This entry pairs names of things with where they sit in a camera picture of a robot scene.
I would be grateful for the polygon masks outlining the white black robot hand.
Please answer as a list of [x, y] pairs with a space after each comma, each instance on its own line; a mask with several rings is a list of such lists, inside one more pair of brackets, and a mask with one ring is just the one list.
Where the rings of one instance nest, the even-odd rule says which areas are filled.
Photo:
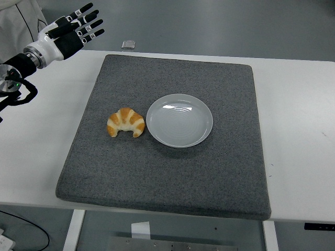
[[25, 49], [37, 57], [38, 68], [70, 58], [104, 33], [104, 29], [94, 30], [103, 23], [103, 20], [97, 19], [99, 11], [86, 14], [92, 7], [93, 3], [88, 3], [69, 15], [58, 18], [39, 32], [37, 41]]

